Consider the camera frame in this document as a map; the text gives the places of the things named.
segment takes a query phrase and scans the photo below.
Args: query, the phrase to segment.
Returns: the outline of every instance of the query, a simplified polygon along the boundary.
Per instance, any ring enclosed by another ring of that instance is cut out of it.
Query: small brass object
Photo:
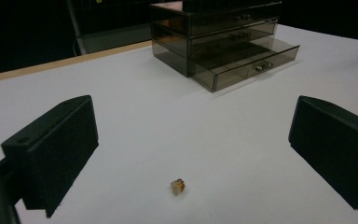
[[[171,189],[174,195],[180,194],[185,189],[185,181],[177,179],[171,182]]]

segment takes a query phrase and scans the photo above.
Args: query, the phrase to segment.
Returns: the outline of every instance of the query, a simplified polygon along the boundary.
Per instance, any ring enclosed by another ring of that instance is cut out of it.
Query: drawer handle
[[[240,14],[239,16],[234,17],[234,21],[249,21],[251,18],[250,14]]]
[[[263,63],[257,64],[255,66],[255,70],[257,72],[264,72],[264,71],[269,70],[270,68],[272,68],[273,65],[274,64],[270,63],[270,62],[263,62]]]
[[[245,41],[249,41],[250,40],[250,35],[248,33],[245,32],[238,32],[236,35],[229,35],[229,38],[231,40],[245,40]]]

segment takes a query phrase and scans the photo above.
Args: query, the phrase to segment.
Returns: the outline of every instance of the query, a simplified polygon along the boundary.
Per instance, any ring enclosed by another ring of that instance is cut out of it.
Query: smoked plastic drawer organizer
[[[209,91],[219,91],[295,59],[299,46],[273,38],[281,4],[152,4],[153,54]]]

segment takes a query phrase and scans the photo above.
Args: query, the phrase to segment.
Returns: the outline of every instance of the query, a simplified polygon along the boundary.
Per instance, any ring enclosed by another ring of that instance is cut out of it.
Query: wooden table edge
[[[36,72],[46,71],[49,69],[54,69],[54,68],[74,64],[74,63],[83,63],[86,61],[106,57],[106,56],[113,55],[113,54],[126,52],[126,51],[133,50],[133,49],[140,49],[140,48],[148,47],[148,46],[151,46],[150,40],[145,41],[145,42],[136,43],[136,44],[131,44],[128,46],[115,48],[115,49],[107,49],[107,50],[103,50],[103,51],[99,51],[99,52],[95,52],[95,53],[80,55],[80,56],[77,56],[74,58],[59,60],[59,61],[52,62],[52,63],[43,63],[43,64],[39,64],[39,65],[35,65],[35,66],[30,66],[30,67],[25,67],[25,68],[21,68],[21,69],[12,70],[12,71],[7,71],[7,72],[0,73],[0,80],[13,78],[13,77],[25,76],[25,75],[33,74]]]

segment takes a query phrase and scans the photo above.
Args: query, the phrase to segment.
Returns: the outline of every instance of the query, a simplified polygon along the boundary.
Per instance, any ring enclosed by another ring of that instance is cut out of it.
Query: white table
[[[301,45],[294,62],[216,93],[150,47],[0,80],[0,144],[84,94],[100,135],[53,217],[19,202],[21,222],[358,224],[287,140],[299,95],[358,115],[358,40],[282,25],[276,37]]]

